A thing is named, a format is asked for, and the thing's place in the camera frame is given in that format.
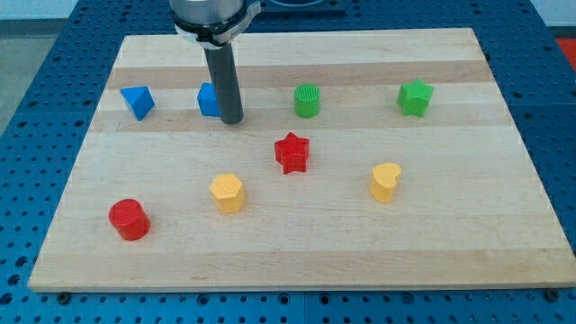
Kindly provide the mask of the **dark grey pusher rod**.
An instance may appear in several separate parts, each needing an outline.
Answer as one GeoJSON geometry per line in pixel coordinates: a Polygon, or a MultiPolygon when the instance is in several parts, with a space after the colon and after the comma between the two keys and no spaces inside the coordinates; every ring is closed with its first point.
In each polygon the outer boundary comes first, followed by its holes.
{"type": "Polygon", "coordinates": [[[231,44],[219,49],[206,49],[204,54],[220,108],[220,119],[226,124],[241,122],[244,112],[231,44]]]}

